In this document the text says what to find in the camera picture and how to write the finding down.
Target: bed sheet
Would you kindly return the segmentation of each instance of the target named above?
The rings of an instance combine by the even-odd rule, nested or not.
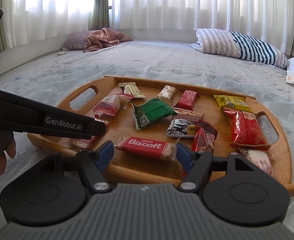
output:
[[[186,43],[131,41],[96,52],[46,56],[0,76],[0,89],[56,106],[76,87],[104,75],[167,80],[253,95],[279,120],[287,135],[294,182],[294,85],[271,65],[202,54]],[[0,191],[45,154],[25,133],[15,133],[17,155],[8,159]],[[0,227],[6,224],[0,209]],[[294,198],[284,224],[294,232]]]

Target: wooden tray surface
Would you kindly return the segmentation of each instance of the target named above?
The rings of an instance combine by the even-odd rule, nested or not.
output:
[[[165,85],[171,85],[178,89],[178,92],[174,94],[171,100],[171,107],[177,103],[184,90],[188,89],[196,91],[200,97],[196,99],[193,110],[205,113],[204,120],[218,130],[218,136],[215,141],[214,148],[215,156],[227,156],[228,153],[237,151],[237,149],[229,146],[231,142],[230,124],[218,107],[213,95],[225,94],[246,97],[246,102],[251,110],[258,116],[266,115],[279,136],[279,139],[270,147],[267,154],[273,166],[276,179],[283,185],[286,185],[290,195],[294,195],[294,184],[291,184],[292,158],[284,131],[278,120],[271,114],[271,112],[256,101],[252,96],[181,83],[105,76],[105,78],[91,81],[77,88],[64,98],[57,107],[79,114],[92,116],[92,108],[101,99],[108,95],[121,93],[121,89],[118,86],[118,83],[120,82],[136,82],[139,89],[146,96],[146,98],[133,98],[130,101],[130,103],[136,105],[141,105],[145,101],[158,95]],[[70,102],[88,88],[94,89],[96,96],[86,102],[86,104],[79,110],[73,110],[70,107]],[[126,106],[111,119],[107,127],[106,134],[94,143],[93,149],[98,148],[106,140],[111,140],[116,143],[124,134],[147,139],[156,139],[159,141],[175,142],[177,138],[168,137],[165,134],[171,121],[171,116],[160,119],[156,123],[151,124],[145,129],[139,131],[135,127],[133,108],[130,103],[127,103]],[[31,133],[28,134],[28,138],[34,146],[43,149],[48,153],[60,152],[63,155],[75,155],[77,153],[77,151],[61,145],[67,141],[66,138],[41,136]],[[193,139],[181,138],[180,141],[191,147]],[[221,177],[224,174],[224,172],[213,172],[211,180]],[[173,183],[177,186],[182,179],[182,167],[177,160],[153,160],[115,150],[114,157],[107,170],[104,172],[104,176],[109,181],[116,183]]]

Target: pink blanket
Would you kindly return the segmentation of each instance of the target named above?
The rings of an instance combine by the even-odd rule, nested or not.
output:
[[[102,48],[116,46],[123,41],[132,41],[132,39],[127,34],[110,28],[103,28],[102,30],[90,33],[86,37],[87,47],[84,52],[92,52]]]

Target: candy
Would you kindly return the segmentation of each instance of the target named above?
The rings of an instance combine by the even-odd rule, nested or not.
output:
[[[158,119],[176,114],[173,109],[158,98],[150,99],[141,106],[134,104],[132,106],[134,108],[134,118],[138,130],[144,129]]]
[[[102,114],[115,116],[132,98],[133,95],[128,94],[116,94],[105,97],[93,108],[93,114],[98,114],[99,116]]]
[[[103,121],[103,120],[100,120],[100,119],[96,119],[96,120],[100,121],[100,122],[104,122],[106,127],[108,126],[107,121]],[[73,148],[77,148],[77,149],[80,149],[80,150],[89,150],[90,147],[95,142],[95,140],[97,140],[97,138],[98,138],[98,136],[92,136],[91,139],[89,139],[89,140],[70,138],[69,139],[69,144]]]
[[[251,112],[251,109],[245,102],[245,98],[237,96],[226,96],[226,95],[214,95],[220,108],[222,106],[228,106],[237,110],[244,110]]]
[[[119,87],[126,94],[133,95],[134,98],[145,98],[146,96],[139,90],[135,82],[119,83]]]
[[[185,90],[174,107],[192,111],[192,106],[194,105],[197,96],[198,94],[196,92]]]
[[[232,147],[252,146],[260,150],[268,150],[270,145],[266,143],[255,114],[226,106],[223,107],[223,112],[231,124]]]
[[[177,88],[166,85],[155,98],[158,98],[159,100],[163,101],[166,105],[170,106],[170,100],[176,91]]]
[[[177,141],[175,143],[167,143],[123,135],[115,144],[115,148],[147,158],[170,161],[175,159],[176,143]]]
[[[177,114],[173,115],[172,121],[167,128],[166,135],[172,137],[194,138],[195,125],[203,120],[205,114],[175,108],[174,111],[176,111]]]
[[[261,170],[265,171],[269,176],[275,178],[272,164],[270,163],[266,152],[242,148],[238,148],[238,150],[247,160],[254,163]]]
[[[214,152],[214,142],[217,137],[217,130],[205,121],[200,121],[196,125],[196,134],[191,147],[194,152],[206,151]]]

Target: striped pillow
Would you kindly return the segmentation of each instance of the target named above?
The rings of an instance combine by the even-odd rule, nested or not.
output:
[[[197,29],[196,36],[203,53],[261,62],[286,69],[287,57],[273,45],[241,33],[219,29]]]

